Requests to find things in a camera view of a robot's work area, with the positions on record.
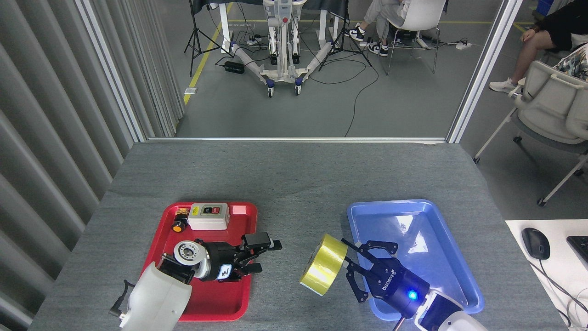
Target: red tray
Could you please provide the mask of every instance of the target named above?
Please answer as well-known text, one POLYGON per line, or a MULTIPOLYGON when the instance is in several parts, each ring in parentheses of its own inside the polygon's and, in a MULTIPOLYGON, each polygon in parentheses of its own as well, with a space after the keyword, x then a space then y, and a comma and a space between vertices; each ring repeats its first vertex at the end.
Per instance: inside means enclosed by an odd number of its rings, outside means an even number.
MULTIPOLYGON (((226 241, 233 246, 241 244, 243 234, 255 233, 257 225, 257 208, 246 202, 231 202, 229 205, 230 222, 226 230, 192 230, 186 227, 181 233, 171 230, 176 210, 190 208, 193 202, 179 202, 165 209, 153 243, 147 254, 143 270, 151 262, 157 265, 161 254, 172 254, 173 248, 182 240, 226 241)), ((240 282, 219 283, 202 282, 192 279, 192 295, 180 321, 184 322, 230 322, 239 319, 249 304, 251 276, 243 277, 240 282)))

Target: person's leg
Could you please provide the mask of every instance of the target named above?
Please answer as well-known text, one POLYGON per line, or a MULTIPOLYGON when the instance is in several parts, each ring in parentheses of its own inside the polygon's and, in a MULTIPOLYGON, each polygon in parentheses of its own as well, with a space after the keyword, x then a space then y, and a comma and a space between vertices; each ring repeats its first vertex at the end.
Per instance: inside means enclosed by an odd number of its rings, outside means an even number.
POLYGON ((370 43, 367 48, 374 54, 386 57, 388 56, 388 20, 384 18, 382 12, 376 17, 376 32, 380 42, 370 43))
POLYGON ((392 7, 399 4, 399 0, 373 0, 366 11, 366 15, 363 21, 355 26, 353 29, 349 29, 345 35, 352 37, 355 40, 363 41, 365 30, 368 25, 377 21, 377 18, 381 15, 382 11, 390 11, 392 7))
POLYGON ((537 57, 539 50, 550 48, 556 48, 556 46, 553 43, 549 32, 545 30, 537 32, 533 38, 524 42, 523 48, 520 50, 519 57, 516 60, 513 75, 510 77, 512 83, 516 84, 524 77, 525 72, 529 69, 529 65, 531 65, 531 62, 537 57))
POLYGON ((553 43, 552 38, 547 31, 539 31, 535 35, 523 43, 523 48, 519 52, 519 56, 514 65, 514 72, 512 76, 504 82, 491 82, 489 87, 497 92, 511 92, 516 88, 516 84, 524 77, 524 74, 529 69, 531 62, 537 57, 537 53, 541 49, 551 49, 557 46, 553 43))

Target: floor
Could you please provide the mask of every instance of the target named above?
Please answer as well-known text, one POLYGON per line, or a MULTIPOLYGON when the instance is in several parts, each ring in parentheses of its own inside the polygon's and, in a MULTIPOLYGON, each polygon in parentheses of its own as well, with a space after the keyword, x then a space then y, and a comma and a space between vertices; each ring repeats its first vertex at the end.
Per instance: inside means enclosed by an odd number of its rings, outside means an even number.
MULTIPOLYGON (((369 3, 350 0, 353 24, 362 19, 369 3)), ((366 52, 373 64, 370 68, 361 55, 344 52, 331 55, 329 60, 348 58, 331 62, 311 77, 326 83, 349 81, 321 84, 307 80, 299 96, 295 96, 292 84, 278 84, 274 97, 268 98, 265 86, 250 72, 238 75, 215 66, 215 62, 220 60, 222 64, 227 60, 222 59, 223 54, 218 50, 198 56, 192 71, 196 74, 190 77, 189 51, 183 53, 192 30, 188 2, 160 0, 160 17, 182 89, 180 93, 183 95, 186 87, 198 89, 196 94, 189 96, 186 115, 178 125, 176 136, 444 137, 500 3, 500 0, 450 1, 447 13, 441 17, 441 41, 455 42, 467 38, 473 46, 464 50, 453 45, 442 46, 435 73, 431 72, 434 51, 415 51, 411 57, 409 51, 398 50, 393 57, 390 77, 383 72, 384 61, 377 55, 366 52)), ((243 4, 243 13, 236 3, 229 6, 233 39, 251 30, 256 34, 267 34, 267 23, 264 23, 260 6, 243 4)), ((505 41, 490 76, 491 81, 508 77, 520 49, 518 37, 521 29, 533 21, 531 12, 536 6, 536 0, 523 1, 517 24, 511 28, 505 41)), ((299 24, 303 41, 300 46, 301 67, 312 59, 308 49, 319 49, 315 35, 318 14, 318 11, 302 14, 299 24)), ((219 15, 216 11, 204 9, 196 15, 196 21, 206 35, 218 34, 219 15)), ((368 35, 375 34, 371 28, 368 35)), ((209 44, 209 40, 202 37, 202 48, 206 49, 209 44)), ((261 50, 251 56, 264 59, 268 53, 261 50)), ((258 62, 262 63, 270 66, 269 61, 258 62)), ((475 154, 511 106, 506 94, 490 90, 483 93, 461 142, 470 155, 475 154)), ((531 138, 523 139, 520 145, 515 144, 511 141, 515 134, 514 128, 506 127, 477 165, 503 217, 588 219, 587 175, 572 177, 545 207, 535 203, 574 166, 576 157, 542 146, 531 138)))

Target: hand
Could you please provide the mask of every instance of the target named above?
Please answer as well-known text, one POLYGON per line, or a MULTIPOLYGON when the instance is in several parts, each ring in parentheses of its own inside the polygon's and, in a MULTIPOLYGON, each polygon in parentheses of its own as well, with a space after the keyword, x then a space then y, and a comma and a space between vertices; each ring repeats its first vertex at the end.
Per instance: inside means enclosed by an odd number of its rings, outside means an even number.
POLYGON ((522 36, 520 36, 520 40, 522 42, 525 42, 531 38, 533 38, 533 36, 536 34, 537 32, 533 29, 528 29, 527 31, 524 32, 524 34, 522 36))

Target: blue box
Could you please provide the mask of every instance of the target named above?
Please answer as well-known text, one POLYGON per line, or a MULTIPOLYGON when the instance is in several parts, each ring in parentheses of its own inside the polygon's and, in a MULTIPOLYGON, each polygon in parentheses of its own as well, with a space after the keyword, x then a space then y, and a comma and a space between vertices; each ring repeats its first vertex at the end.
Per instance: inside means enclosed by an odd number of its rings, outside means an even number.
MULTIPOLYGON (((484 298, 463 259, 441 212, 428 200, 397 200, 354 203, 347 209, 353 240, 392 241, 399 245, 396 257, 402 265, 459 302, 464 311, 474 314, 484 308, 484 298)), ((371 250, 374 256, 389 254, 371 250)), ((371 268, 358 255, 359 264, 371 268)), ((383 320, 399 320, 400 313, 379 299, 369 300, 374 315, 383 320)))
POLYGON ((547 16, 551 5, 553 5, 553 0, 539 0, 535 10, 543 16, 547 16))

